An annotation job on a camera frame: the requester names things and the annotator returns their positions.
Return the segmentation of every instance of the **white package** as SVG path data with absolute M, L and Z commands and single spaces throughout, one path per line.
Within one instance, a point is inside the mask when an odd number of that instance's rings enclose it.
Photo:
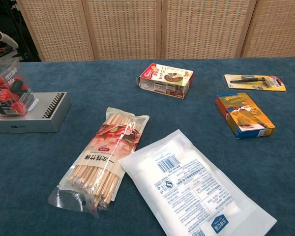
M 167 236 L 264 236 L 276 223 L 180 130 L 119 162 Z

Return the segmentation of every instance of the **chopstick package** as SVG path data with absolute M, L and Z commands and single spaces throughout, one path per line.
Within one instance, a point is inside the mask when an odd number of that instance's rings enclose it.
M 264 236 L 276 223 L 180 130 L 119 162 L 167 236 Z
M 124 175 L 119 160 L 134 152 L 149 116 L 108 108 L 106 121 L 50 195 L 50 204 L 98 216 Z

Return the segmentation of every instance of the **blue carpet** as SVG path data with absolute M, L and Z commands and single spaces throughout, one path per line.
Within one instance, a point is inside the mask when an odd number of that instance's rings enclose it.
M 158 62 L 194 70 L 184 100 L 136 86 Z M 138 149 L 180 129 L 248 197 L 278 222 L 269 236 L 295 236 L 295 58 L 22 63 L 35 92 L 67 91 L 72 106 L 58 133 L 0 134 L 0 236 L 163 236 L 125 175 L 100 218 L 47 199 L 105 120 L 107 107 L 149 115 Z M 276 125 L 270 137 L 237 140 L 214 102 L 223 74 L 277 75 L 287 92 L 245 91 Z

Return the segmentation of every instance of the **wicker panel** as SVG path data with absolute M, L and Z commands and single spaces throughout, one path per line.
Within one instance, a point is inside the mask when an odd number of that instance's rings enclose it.
M 255 0 L 163 0 L 162 58 L 234 58 Z
M 295 0 L 257 1 L 242 56 L 295 56 Z
M 18 0 L 18 4 L 42 60 L 94 59 L 81 0 Z
M 86 0 L 84 8 L 96 58 L 160 58 L 160 0 Z

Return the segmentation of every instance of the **logo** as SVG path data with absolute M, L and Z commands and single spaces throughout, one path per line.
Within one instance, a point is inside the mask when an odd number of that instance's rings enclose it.
M 211 226 L 218 234 L 227 224 L 228 220 L 226 219 L 225 215 L 219 215 L 213 220 Z
M 107 147 L 100 147 L 98 150 L 99 151 L 109 151 L 109 148 L 107 148 Z
M 25 128 L 25 125 L 11 125 L 11 128 Z
M 153 72 L 154 72 L 153 70 L 149 69 L 144 73 L 144 76 L 150 79 L 153 75 Z
M 168 188 L 172 188 L 172 187 L 173 187 L 173 183 L 170 182 L 170 181 L 166 181 L 166 182 L 165 182 L 165 185 L 166 185 L 166 187 L 168 187 Z

